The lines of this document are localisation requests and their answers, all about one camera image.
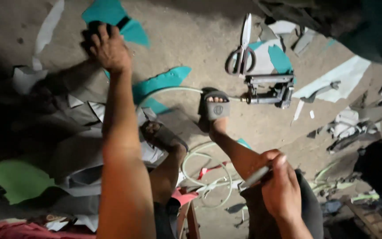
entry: foot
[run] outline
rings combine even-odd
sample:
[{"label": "foot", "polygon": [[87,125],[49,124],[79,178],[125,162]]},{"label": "foot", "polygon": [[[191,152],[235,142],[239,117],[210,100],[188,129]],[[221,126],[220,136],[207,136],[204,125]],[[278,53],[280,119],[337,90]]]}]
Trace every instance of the foot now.
[{"label": "foot", "polygon": [[[224,99],[219,97],[208,97],[206,99],[209,102],[224,102]],[[228,117],[222,117],[210,121],[209,137],[212,141],[217,134],[226,134],[226,125],[228,123]]]},{"label": "foot", "polygon": [[143,125],[141,129],[144,135],[144,138],[150,142],[152,145],[166,150],[168,153],[178,152],[178,153],[187,153],[186,147],[181,144],[178,140],[172,139],[168,144],[162,143],[160,140],[157,140],[155,134],[160,130],[161,124],[158,122],[149,121]]}]

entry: scissor handle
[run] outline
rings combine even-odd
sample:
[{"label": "scissor handle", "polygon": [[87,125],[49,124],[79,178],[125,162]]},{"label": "scissor handle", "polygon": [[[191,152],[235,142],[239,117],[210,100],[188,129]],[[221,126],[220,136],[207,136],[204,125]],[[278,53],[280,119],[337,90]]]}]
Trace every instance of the scissor handle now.
[{"label": "scissor handle", "polygon": [[[251,56],[251,66],[247,69],[247,61],[248,57],[247,55],[250,53]],[[243,59],[243,75],[247,75],[247,73],[253,71],[254,67],[256,66],[256,54],[254,53],[253,49],[250,47],[247,47],[244,50],[244,59]]]},{"label": "scissor handle", "polygon": [[225,70],[228,74],[233,76],[240,75],[242,60],[241,56],[244,52],[244,49],[240,46],[240,48],[236,49],[232,52],[228,59],[226,60]]}]

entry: cable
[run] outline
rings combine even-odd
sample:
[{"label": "cable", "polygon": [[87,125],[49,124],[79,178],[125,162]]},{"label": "cable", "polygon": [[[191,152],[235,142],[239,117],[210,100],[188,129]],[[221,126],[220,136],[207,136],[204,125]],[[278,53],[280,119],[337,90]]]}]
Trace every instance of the cable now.
[{"label": "cable", "polygon": [[[200,93],[202,94],[203,91],[200,90],[200,89],[195,89],[195,88],[191,88],[191,87],[185,87],[185,86],[174,86],[174,87],[167,87],[167,88],[163,88],[163,89],[160,89],[160,90],[157,90],[157,91],[153,91],[151,92],[150,94],[148,94],[139,104],[138,106],[136,107],[136,110],[138,110],[140,107],[142,107],[142,105],[151,97],[153,97],[154,95],[157,95],[157,94],[160,94],[160,93],[163,93],[163,92],[167,92],[167,91],[181,91],[181,90],[186,90],[186,91],[194,91],[194,92],[197,92],[197,93]],[[229,97],[229,100],[233,100],[233,101],[241,101],[240,98],[238,97],[232,97],[230,96]],[[231,193],[232,193],[232,176],[231,174],[228,172],[228,170],[226,169],[226,166],[223,165],[222,161],[218,160],[218,159],[214,159],[212,158],[210,155],[208,154],[203,154],[203,153],[199,153],[199,151],[203,150],[203,149],[206,149],[206,148],[209,148],[209,147],[212,147],[212,146],[215,146],[215,142],[212,142],[212,141],[208,141],[208,142],[205,142],[205,143],[202,143],[202,144],[199,144],[197,146],[195,146],[194,148],[190,149],[187,153],[187,155],[185,156],[184,158],[184,162],[182,163],[182,166],[181,166],[181,170],[184,174],[184,176],[191,182],[199,185],[199,186],[202,186],[202,187],[206,187],[202,193],[202,195],[204,195],[208,190],[210,190],[208,188],[209,185],[211,185],[212,183],[209,183],[209,184],[204,184],[202,182],[198,182],[197,180],[191,178],[190,176],[188,176],[186,170],[185,170],[185,164],[188,162],[188,159],[190,159],[191,157],[193,156],[203,156],[203,157],[206,157],[206,158],[209,158],[209,159],[212,159],[212,160],[215,160],[219,163],[220,166],[222,166],[222,168],[226,171],[226,174],[227,174],[227,177],[229,179],[229,182],[220,182],[220,183],[216,183],[214,186],[215,187],[219,187],[219,186],[225,186],[225,185],[229,185],[229,192],[228,192],[228,196],[219,204],[219,205],[216,205],[216,206],[210,206],[210,205],[207,205],[205,203],[205,199],[204,197],[202,197],[202,202],[204,204],[204,207],[206,208],[218,208],[218,207],[221,207],[223,206],[226,201],[231,197]]]}]

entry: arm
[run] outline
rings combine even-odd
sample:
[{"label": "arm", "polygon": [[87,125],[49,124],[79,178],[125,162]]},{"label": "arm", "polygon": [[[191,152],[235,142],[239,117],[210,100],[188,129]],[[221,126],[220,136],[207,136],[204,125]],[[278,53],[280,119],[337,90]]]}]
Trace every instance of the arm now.
[{"label": "arm", "polygon": [[313,239],[301,217],[300,186],[293,168],[281,153],[271,160],[273,178],[262,187],[266,209],[282,239]]},{"label": "arm", "polygon": [[102,190],[98,238],[155,238],[154,209],[148,172],[141,160],[138,124],[132,97],[132,67],[119,29],[98,27],[91,48],[110,73],[103,122]]}]

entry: dirty floor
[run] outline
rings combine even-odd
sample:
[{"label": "dirty floor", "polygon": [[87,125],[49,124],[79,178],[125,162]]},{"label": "dirty floor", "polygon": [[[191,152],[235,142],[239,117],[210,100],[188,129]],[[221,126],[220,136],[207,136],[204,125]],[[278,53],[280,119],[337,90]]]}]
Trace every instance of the dirty floor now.
[{"label": "dirty floor", "polygon": [[[34,43],[40,26],[55,0],[0,0],[0,77],[7,76],[16,65],[31,65]],[[52,41],[40,53],[39,59],[45,69],[51,72],[72,67],[87,58],[80,47],[81,31],[86,28],[81,19],[82,12],[92,3],[91,0],[66,0],[65,11],[57,25]],[[134,81],[146,80],[176,66],[192,68],[182,85],[194,88],[215,87],[238,96],[247,90],[241,79],[229,76],[224,70],[225,60],[239,45],[239,35],[245,13],[253,14],[253,23],[260,21],[261,11],[251,0],[124,0],[123,7],[128,14],[141,22],[151,42],[151,48],[129,44],[133,51]],[[256,40],[257,28],[253,28],[252,40]],[[339,43],[327,47],[329,39],[322,35],[315,37],[309,49],[299,58],[289,49],[291,41],[286,41],[286,54],[289,56],[297,78],[296,90],[309,84],[342,62],[353,53]],[[103,72],[97,77],[106,78]],[[332,121],[338,112],[369,91],[367,103],[377,100],[382,86],[382,65],[371,64],[358,86],[348,99],[337,103],[316,100],[306,104],[300,118],[290,126],[298,100],[293,99],[289,109],[278,109],[271,105],[252,105],[232,102],[231,117],[227,132],[232,138],[243,138],[257,152],[279,148],[286,152],[290,163],[306,172],[307,179],[332,160],[345,159],[347,170],[351,171],[354,153],[358,145],[343,152],[328,155],[326,148],[332,143],[330,137],[306,138],[306,134]],[[168,92],[156,99],[176,113],[162,117],[169,122],[174,132],[193,147],[209,141],[207,136],[195,133],[191,123],[198,121],[197,108],[199,95],[194,92]],[[311,119],[309,111],[315,118]],[[208,153],[221,161],[226,157],[219,149]],[[207,159],[191,159],[189,171],[196,175]],[[337,171],[331,177],[347,172]],[[221,169],[210,172],[203,181],[223,177]],[[219,204],[226,197],[226,187],[213,190],[207,195],[207,202]],[[200,199],[196,200],[197,219],[202,238],[246,238],[248,221],[240,223],[241,212],[228,214],[224,209],[244,200],[236,190],[225,206],[205,209]]]}]

